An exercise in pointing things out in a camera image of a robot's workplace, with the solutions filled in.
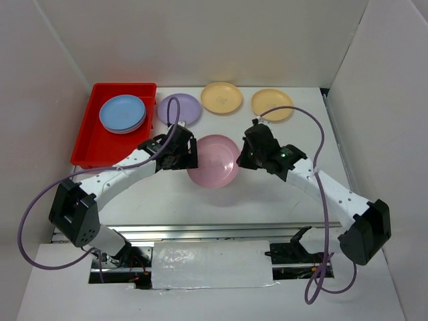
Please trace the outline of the blue plate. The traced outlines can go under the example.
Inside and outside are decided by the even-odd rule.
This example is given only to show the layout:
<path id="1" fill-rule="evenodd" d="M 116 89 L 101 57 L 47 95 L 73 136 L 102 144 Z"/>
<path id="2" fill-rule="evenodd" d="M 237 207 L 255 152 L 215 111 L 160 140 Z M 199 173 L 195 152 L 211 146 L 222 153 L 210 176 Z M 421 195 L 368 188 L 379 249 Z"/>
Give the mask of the blue plate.
<path id="1" fill-rule="evenodd" d="M 106 101 L 99 112 L 101 116 L 143 116 L 147 114 L 144 102 L 137 96 L 123 94 Z"/>
<path id="2" fill-rule="evenodd" d="M 144 123 L 146 114 L 139 116 L 101 116 L 100 121 L 102 126 L 114 134 L 128 134 L 139 129 Z"/>

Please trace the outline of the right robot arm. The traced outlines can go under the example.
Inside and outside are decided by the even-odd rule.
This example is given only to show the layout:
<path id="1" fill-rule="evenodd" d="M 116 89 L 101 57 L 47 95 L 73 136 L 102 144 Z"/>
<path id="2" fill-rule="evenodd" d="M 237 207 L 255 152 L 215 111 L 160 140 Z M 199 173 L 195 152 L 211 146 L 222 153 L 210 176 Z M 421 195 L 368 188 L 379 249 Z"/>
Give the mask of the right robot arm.
<path id="1" fill-rule="evenodd" d="M 348 259 L 366 265 L 391 238 L 389 206 L 374 202 L 347 189 L 323 171 L 319 171 L 304 152 L 292 144 L 280 146 L 270 128 L 252 120 L 243 137 L 243 149 L 237 165 L 243 169 L 263 169 L 287 182 L 314 200 L 326 200 L 327 210 L 340 222 L 344 231 L 338 245 Z"/>

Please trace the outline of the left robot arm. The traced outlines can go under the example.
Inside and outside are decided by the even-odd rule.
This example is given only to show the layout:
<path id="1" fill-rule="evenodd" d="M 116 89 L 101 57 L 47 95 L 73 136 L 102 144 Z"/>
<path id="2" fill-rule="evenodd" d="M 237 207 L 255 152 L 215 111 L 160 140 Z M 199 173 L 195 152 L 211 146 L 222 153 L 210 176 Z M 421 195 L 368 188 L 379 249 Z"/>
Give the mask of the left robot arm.
<path id="1" fill-rule="evenodd" d="M 159 171 L 195 169 L 197 140 L 181 125 L 149 139 L 134 149 L 112 170 L 74 182 L 62 181 L 56 191 L 49 221 L 75 246 L 89 245 L 108 256 L 116 266 L 126 266 L 141 252 L 119 232 L 100 222 L 99 213 L 113 198 L 133 184 Z"/>

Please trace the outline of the pink plate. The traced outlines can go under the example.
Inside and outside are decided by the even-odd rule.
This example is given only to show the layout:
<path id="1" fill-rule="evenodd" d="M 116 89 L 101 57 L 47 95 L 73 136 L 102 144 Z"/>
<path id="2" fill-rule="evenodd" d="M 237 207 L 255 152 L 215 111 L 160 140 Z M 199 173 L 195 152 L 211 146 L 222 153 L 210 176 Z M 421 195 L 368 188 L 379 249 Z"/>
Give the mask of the pink plate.
<path id="1" fill-rule="evenodd" d="M 217 189 L 228 185 L 238 174 L 237 145 L 220 134 L 204 136 L 197 141 L 198 167 L 188 169 L 189 178 L 198 186 Z"/>

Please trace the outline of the purple plate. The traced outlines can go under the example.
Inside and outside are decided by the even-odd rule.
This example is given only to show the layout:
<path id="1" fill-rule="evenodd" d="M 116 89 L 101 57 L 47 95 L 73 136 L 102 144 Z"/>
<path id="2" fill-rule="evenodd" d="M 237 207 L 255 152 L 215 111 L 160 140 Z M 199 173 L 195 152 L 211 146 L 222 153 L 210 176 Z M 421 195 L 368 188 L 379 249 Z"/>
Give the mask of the purple plate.
<path id="1" fill-rule="evenodd" d="M 104 131 L 112 133 L 112 134 L 123 135 L 123 134 L 130 134 L 130 133 L 133 133 L 133 132 L 138 132 L 139 128 L 131 128 L 131 129 L 128 129 L 128 130 L 123 130 L 123 131 L 104 129 Z"/>
<path id="2" fill-rule="evenodd" d="M 158 117 L 165 124 L 174 124 L 177 117 L 177 100 L 180 104 L 179 122 L 194 124 L 201 115 L 201 105 L 194 96 L 178 93 L 164 98 L 157 107 Z"/>

